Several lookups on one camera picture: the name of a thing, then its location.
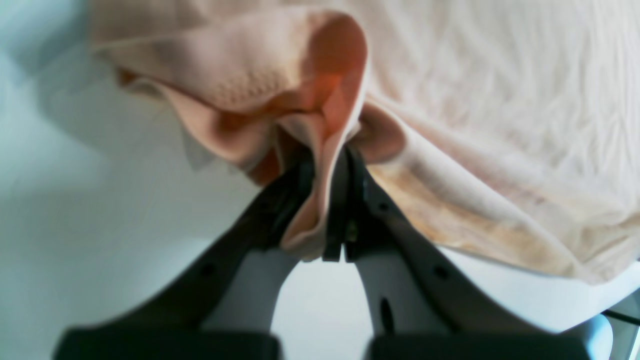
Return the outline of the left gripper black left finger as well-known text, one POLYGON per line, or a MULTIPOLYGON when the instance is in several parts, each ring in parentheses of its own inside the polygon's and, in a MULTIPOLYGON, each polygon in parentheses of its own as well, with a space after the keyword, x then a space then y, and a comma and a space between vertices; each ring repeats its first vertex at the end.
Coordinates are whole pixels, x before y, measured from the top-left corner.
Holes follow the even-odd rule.
POLYGON ((165 289, 130 312, 66 331, 56 360, 281 360, 275 305, 297 260, 279 248, 310 194, 311 160, 263 189, 165 289))

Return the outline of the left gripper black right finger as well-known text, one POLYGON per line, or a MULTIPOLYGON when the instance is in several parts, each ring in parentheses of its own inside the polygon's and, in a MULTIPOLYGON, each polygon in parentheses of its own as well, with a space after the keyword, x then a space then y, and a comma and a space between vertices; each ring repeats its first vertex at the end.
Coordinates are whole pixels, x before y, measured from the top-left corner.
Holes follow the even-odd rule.
POLYGON ((593 360, 613 342, 601 315, 554 333, 498 304, 414 228, 350 147, 331 177, 322 259, 342 255, 365 290, 367 360, 593 360))

